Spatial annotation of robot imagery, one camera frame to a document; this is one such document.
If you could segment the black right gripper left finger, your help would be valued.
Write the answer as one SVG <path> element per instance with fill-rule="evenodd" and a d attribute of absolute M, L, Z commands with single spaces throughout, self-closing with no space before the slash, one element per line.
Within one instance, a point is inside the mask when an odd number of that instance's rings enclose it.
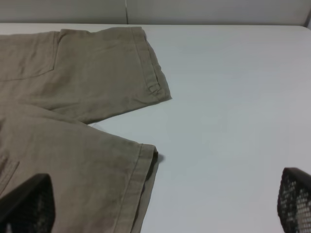
<path fill-rule="evenodd" d="M 53 187 L 49 174 L 36 174 L 0 199 L 2 233 L 50 233 Z"/>

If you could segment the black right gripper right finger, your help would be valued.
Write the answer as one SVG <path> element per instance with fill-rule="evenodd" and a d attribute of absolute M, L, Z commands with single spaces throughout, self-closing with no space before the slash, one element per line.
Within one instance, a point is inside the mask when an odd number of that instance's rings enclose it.
<path fill-rule="evenodd" d="M 296 168 L 286 167 L 282 172 L 277 214 L 285 233 L 311 231 L 311 176 Z"/>

